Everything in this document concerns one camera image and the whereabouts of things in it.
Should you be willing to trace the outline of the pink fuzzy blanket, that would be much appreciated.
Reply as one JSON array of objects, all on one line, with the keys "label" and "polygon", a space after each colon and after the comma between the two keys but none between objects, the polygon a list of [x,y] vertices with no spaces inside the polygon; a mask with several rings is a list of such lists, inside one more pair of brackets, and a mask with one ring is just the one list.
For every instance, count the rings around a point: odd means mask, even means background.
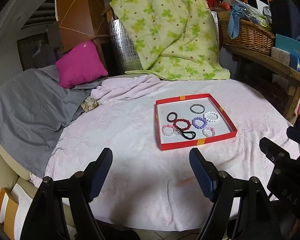
[{"label": "pink fuzzy blanket", "polygon": [[201,93],[211,94],[238,130],[232,139],[200,145],[218,169],[235,178],[256,176],[266,185],[273,164],[260,151],[262,137],[299,156],[298,144],[286,135],[288,121],[251,87],[235,80],[169,82],[143,75],[106,79],[91,92],[98,107],[63,130],[45,174],[69,178],[110,148],[113,164],[91,203],[95,218],[155,231],[202,227],[212,204],[190,167],[190,149],[159,149],[154,112],[158,99]]}]

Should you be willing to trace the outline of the red shallow tray box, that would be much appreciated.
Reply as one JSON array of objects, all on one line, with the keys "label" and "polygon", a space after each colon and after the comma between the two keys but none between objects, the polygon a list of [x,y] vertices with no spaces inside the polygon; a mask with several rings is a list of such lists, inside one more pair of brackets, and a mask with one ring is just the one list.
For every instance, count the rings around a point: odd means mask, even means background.
[{"label": "red shallow tray box", "polygon": [[[190,106],[194,103],[202,104],[205,112],[192,113]],[[170,112],[178,115],[173,123],[166,120]],[[231,139],[237,134],[234,123],[209,93],[157,100],[155,120],[162,151]]]}]

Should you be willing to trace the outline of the silver metal bangle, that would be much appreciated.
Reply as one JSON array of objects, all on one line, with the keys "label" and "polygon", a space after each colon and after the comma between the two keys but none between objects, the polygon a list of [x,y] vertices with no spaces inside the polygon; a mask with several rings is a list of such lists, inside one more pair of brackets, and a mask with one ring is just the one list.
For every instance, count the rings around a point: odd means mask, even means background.
[{"label": "silver metal bangle", "polygon": [[203,114],[205,107],[200,103],[194,103],[190,106],[190,111],[194,114]]}]

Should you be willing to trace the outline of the floral patterned cloth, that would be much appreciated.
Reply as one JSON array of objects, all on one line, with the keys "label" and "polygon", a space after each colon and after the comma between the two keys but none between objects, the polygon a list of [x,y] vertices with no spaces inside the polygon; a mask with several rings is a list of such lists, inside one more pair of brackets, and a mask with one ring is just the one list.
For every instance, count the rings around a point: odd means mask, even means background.
[{"label": "floral patterned cloth", "polygon": [[82,103],[81,103],[81,107],[83,109],[83,111],[85,111],[85,113],[92,111],[93,109],[95,109],[98,106],[98,101],[95,98],[92,97],[87,97]]}]

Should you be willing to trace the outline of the grey bedsheet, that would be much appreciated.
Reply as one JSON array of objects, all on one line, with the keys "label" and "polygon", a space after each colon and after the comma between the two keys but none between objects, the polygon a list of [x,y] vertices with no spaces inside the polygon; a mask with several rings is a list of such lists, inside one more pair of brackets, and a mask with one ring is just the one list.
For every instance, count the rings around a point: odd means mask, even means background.
[{"label": "grey bedsheet", "polygon": [[0,87],[0,154],[19,176],[44,176],[63,129],[83,113],[81,104],[100,84],[63,88],[50,65],[28,69]]}]

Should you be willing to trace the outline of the wooden bench shelf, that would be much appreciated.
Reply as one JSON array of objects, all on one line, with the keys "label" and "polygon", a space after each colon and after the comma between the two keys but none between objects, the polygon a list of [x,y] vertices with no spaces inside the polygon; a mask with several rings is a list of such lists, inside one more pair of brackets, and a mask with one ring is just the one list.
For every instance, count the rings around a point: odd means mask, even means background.
[{"label": "wooden bench shelf", "polygon": [[285,66],[270,56],[252,50],[237,48],[227,44],[224,45],[224,48],[228,52],[241,56],[246,60],[254,61],[288,80],[287,94],[289,99],[282,115],[294,124],[296,121],[295,110],[298,109],[300,101],[300,72]]}]

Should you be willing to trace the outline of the magenta pillow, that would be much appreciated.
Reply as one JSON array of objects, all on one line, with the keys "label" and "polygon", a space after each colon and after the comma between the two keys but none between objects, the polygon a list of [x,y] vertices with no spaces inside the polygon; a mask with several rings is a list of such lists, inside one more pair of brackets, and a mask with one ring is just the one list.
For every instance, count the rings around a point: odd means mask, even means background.
[{"label": "magenta pillow", "polygon": [[82,42],[56,62],[59,84],[67,89],[90,83],[108,72],[92,41]]}]

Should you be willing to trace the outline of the silver foil insulation sheet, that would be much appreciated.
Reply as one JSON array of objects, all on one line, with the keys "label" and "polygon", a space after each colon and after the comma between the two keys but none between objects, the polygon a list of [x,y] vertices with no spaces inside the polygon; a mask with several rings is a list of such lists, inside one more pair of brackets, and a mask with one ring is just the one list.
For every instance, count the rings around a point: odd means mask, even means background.
[{"label": "silver foil insulation sheet", "polygon": [[119,19],[109,22],[110,38],[113,43],[116,60],[123,72],[142,70],[139,56]]}]

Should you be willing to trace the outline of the blue cardboard box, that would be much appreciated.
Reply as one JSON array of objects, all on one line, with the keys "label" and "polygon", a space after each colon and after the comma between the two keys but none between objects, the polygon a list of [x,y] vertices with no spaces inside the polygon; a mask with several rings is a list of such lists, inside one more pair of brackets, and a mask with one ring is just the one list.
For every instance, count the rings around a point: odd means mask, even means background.
[{"label": "blue cardboard box", "polygon": [[295,39],[276,34],[275,47],[285,50],[300,59],[300,42]]}]

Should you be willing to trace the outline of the wicker basket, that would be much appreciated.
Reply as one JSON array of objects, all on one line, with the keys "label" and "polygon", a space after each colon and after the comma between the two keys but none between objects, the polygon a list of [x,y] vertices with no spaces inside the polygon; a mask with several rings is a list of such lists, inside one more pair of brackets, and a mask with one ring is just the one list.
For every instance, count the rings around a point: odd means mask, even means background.
[{"label": "wicker basket", "polygon": [[263,55],[270,55],[275,43],[275,36],[268,30],[250,21],[239,21],[239,34],[231,39],[228,34],[228,19],[220,19],[224,44],[236,48],[251,50]]}]

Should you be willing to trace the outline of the green clover quilt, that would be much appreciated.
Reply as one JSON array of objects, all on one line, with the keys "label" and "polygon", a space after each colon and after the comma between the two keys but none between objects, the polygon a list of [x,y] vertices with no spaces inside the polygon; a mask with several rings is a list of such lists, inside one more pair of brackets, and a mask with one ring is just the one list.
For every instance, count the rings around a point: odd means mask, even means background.
[{"label": "green clover quilt", "polygon": [[226,80],[219,37],[206,0],[112,0],[141,63],[135,74],[161,79]]}]

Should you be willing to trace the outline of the blue cloth in basket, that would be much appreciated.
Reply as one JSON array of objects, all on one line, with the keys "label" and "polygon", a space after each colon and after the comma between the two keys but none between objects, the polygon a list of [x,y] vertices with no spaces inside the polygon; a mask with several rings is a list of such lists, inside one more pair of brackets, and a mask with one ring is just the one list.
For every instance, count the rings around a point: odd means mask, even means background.
[{"label": "blue cloth in basket", "polygon": [[239,35],[240,20],[251,21],[250,10],[246,5],[233,5],[230,10],[229,23],[228,23],[228,35],[233,40]]}]

